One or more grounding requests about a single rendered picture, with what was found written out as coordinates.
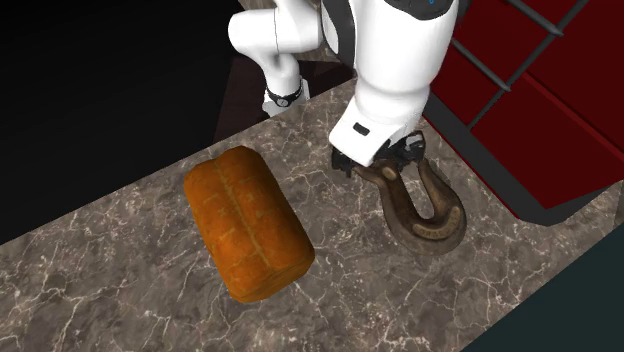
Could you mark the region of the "orange bread loaf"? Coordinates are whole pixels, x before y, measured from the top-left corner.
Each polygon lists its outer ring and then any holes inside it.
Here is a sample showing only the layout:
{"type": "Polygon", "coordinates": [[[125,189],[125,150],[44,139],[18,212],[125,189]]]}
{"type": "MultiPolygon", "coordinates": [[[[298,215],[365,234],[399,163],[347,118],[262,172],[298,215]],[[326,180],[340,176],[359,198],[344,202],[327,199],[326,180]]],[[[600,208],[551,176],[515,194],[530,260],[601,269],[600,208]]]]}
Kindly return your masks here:
{"type": "Polygon", "coordinates": [[[237,146],[194,166],[184,192],[230,296],[266,299],[307,273],[314,247],[262,156],[237,146]]]}

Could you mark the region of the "rusty brown metal hook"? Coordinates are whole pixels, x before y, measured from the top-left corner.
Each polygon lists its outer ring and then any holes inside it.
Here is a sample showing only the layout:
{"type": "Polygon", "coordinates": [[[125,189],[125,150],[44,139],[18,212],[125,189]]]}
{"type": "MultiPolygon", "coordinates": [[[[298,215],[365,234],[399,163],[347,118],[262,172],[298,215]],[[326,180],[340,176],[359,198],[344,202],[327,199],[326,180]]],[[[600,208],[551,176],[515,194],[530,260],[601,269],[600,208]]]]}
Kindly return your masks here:
{"type": "Polygon", "coordinates": [[[431,168],[426,158],[417,163],[418,173],[433,208],[425,218],[415,208],[393,160],[378,160],[354,171],[374,183],[380,194],[383,214],[394,238],[409,251],[439,256],[455,249],[467,229],[465,208],[457,193],[431,168]]]}

